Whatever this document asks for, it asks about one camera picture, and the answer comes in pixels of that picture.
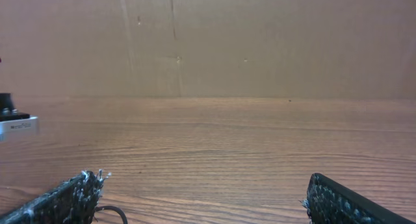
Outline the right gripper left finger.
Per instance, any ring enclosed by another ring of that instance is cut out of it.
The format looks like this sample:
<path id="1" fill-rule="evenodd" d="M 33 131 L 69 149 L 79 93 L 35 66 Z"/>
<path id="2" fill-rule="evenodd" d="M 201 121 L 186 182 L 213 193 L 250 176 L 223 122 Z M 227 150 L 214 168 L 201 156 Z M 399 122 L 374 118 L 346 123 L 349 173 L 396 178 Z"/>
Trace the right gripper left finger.
<path id="1" fill-rule="evenodd" d="M 82 171 L 57 187 L 1 215 L 1 224 L 91 223 L 104 181 L 111 176 Z"/>

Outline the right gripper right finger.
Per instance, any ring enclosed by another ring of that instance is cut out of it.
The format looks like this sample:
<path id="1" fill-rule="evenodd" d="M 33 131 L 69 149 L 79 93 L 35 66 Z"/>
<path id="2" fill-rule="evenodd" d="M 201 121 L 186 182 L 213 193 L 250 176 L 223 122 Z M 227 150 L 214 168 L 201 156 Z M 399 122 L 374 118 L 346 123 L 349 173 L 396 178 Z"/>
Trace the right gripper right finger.
<path id="1" fill-rule="evenodd" d="M 302 206 L 312 224 L 415 224 L 321 173 L 311 175 Z"/>

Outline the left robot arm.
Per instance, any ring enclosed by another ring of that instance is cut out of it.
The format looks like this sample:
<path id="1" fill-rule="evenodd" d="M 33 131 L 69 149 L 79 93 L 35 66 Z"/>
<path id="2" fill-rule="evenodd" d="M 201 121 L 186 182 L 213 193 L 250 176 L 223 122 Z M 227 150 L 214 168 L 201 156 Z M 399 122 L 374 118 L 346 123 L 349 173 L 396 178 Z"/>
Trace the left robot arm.
<path id="1" fill-rule="evenodd" d="M 1 115 L 0 122 L 29 119 L 30 114 L 20 112 L 13 104 L 11 93 L 1 93 Z"/>

